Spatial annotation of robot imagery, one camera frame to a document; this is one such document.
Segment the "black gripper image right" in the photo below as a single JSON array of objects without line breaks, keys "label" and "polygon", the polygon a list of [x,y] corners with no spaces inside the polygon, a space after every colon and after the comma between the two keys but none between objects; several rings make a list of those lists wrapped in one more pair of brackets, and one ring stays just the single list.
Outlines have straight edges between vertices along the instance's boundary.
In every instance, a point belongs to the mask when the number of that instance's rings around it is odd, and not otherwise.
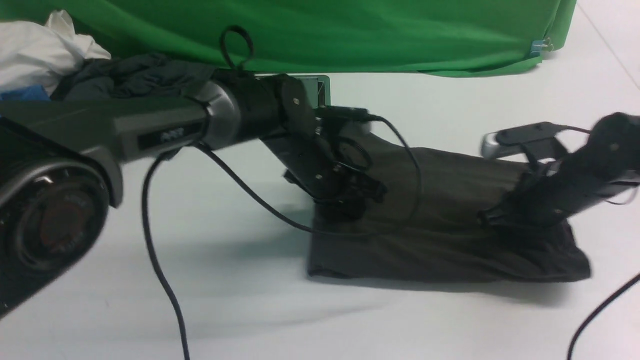
[{"label": "black gripper image right", "polygon": [[548,185],[546,176],[526,172],[519,178],[512,191],[503,194],[494,206],[477,213],[483,227],[545,229],[566,219],[566,211],[544,198]]}]

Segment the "black silver robot arm right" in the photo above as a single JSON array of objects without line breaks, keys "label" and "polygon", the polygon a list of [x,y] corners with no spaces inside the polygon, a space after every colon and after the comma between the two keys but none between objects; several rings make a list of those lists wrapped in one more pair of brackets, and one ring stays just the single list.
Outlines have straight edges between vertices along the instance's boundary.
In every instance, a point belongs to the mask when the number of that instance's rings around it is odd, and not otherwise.
[{"label": "black silver robot arm right", "polygon": [[640,120],[614,112],[587,131],[569,152],[557,134],[568,125],[549,121],[512,127],[483,137],[480,154],[497,160],[522,154],[528,170],[497,205],[478,213],[491,227],[548,228],[639,186]]}]

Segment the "black robot arm image left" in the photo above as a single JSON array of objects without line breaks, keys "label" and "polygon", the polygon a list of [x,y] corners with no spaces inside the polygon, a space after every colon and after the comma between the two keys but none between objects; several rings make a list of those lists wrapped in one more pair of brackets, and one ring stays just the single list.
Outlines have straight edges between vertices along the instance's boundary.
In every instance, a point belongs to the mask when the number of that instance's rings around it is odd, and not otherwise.
[{"label": "black robot arm image left", "polygon": [[317,203],[359,218],[385,185],[373,162],[348,164],[346,126],[361,108],[314,109],[301,79],[228,75],[179,96],[1,102],[1,316],[50,285],[96,243],[124,198],[122,166],[184,147],[217,151],[259,139],[285,178]]}]

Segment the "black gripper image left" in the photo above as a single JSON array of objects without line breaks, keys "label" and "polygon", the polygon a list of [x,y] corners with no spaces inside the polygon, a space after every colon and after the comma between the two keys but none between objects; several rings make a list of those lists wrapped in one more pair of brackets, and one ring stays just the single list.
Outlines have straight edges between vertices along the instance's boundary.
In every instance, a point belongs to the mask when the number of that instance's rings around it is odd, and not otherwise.
[{"label": "black gripper image left", "polygon": [[328,173],[317,174],[309,186],[290,170],[283,177],[307,193],[327,218],[337,220],[361,219],[368,201],[382,203],[388,194],[383,182],[345,165],[334,165]]}]

